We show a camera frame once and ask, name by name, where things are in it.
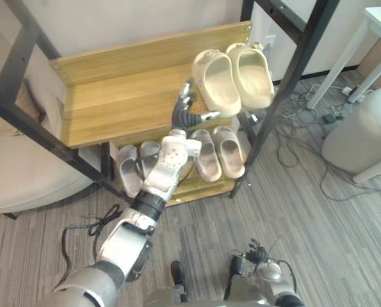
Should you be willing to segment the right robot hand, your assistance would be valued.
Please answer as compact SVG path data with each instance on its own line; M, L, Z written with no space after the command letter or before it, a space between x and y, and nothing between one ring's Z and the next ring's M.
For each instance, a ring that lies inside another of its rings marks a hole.
M248 246L250 249L245 254L245 258L253 264L267 262L270 259L269 251L256 239L251 239Z

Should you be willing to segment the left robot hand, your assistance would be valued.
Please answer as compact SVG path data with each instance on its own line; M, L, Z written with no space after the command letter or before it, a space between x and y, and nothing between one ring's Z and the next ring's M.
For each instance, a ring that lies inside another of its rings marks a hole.
M187 130L203 122L214 120L221 114L218 110L202 114L190 112L189 109L195 99L195 92L191 92L192 86L193 79L188 79L179 90L171 117L173 129Z

